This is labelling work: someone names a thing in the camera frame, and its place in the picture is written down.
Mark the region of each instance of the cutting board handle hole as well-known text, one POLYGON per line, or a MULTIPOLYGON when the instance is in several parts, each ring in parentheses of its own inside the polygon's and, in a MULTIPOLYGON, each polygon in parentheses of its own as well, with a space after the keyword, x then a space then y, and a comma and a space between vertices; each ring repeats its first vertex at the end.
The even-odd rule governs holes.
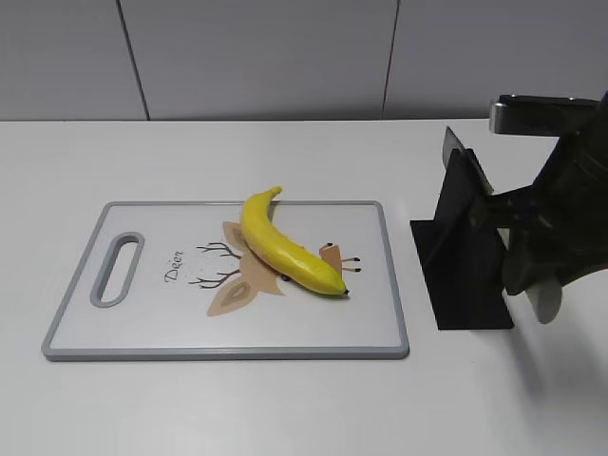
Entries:
POLYGON ((114 237, 91 291, 91 303, 99 308, 117 305, 126 297, 142 255, 143 236, 122 233, 114 237))

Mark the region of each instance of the deer antler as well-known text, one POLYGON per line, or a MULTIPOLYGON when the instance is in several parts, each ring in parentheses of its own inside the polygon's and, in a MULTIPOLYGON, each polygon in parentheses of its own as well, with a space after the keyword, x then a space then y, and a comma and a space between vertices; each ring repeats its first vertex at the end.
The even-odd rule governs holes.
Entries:
POLYGON ((221 285, 222 283, 224 283, 226 280, 228 280, 228 277, 233 276, 234 274, 238 274, 240 273, 239 269, 235 269, 232 273, 218 273, 218 276, 222 276, 221 279, 219 280, 209 280, 206 278, 200 278, 197 277, 197 280, 195 280, 194 282, 188 282, 191 285, 195 285, 198 284, 199 287, 201 288, 217 288, 219 285, 221 285), (204 283, 214 283, 215 285, 201 285, 204 283))
POLYGON ((213 250, 223 250, 226 253, 221 254, 220 257, 234 257, 240 259, 240 255, 235 254, 232 250, 230 250, 230 247, 223 242, 209 242, 206 247, 197 247, 197 249, 201 249, 203 253, 211 252, 213 250))

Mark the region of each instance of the gray wall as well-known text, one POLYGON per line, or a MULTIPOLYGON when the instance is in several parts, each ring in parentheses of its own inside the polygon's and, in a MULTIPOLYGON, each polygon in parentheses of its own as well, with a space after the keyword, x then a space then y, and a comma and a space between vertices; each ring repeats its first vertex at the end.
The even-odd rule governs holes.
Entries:
POLYGON ((0 0, 0 120, 144 118, 114 0, 0 0))
POLYGON ((501 93, 597 99, 606 13, 605 0, 0 0, 0 120, 485 117, 501 93))

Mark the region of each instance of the deer ear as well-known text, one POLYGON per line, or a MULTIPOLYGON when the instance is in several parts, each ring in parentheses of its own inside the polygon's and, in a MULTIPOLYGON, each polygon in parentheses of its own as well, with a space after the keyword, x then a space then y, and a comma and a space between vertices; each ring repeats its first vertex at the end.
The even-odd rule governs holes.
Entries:
POLYGON ((233 221, 224 221, 222 228, 224 230, 226 240, 230 245, 238 248, 241 252, 246 252, 249 250, 249 247, 247 247, 247 242, 245 241, 245 236, 240 229, 240 224, 234 223, 233 221))
POLYGON ((228 314, 249 304, 256 295, 257 290, 254 290, 243 277, 231 280, 219 289, 211 306, 209 306, 207 315, 228 314))

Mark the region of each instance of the white table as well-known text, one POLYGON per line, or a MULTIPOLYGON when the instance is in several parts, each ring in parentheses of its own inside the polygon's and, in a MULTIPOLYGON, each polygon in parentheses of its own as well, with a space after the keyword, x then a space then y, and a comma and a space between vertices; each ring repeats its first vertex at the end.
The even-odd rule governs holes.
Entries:
POLYGON ((439 332, 410 219, 432 217, 446 125, 497 191, 554 140, 487 121, 0 123, 0 454, 605 455, 608 284, 557 319, 509 298, 511 332, 439 332), (380 200, 411 353, 399 361, 49 363, 40 344, 105 203, 380 200))

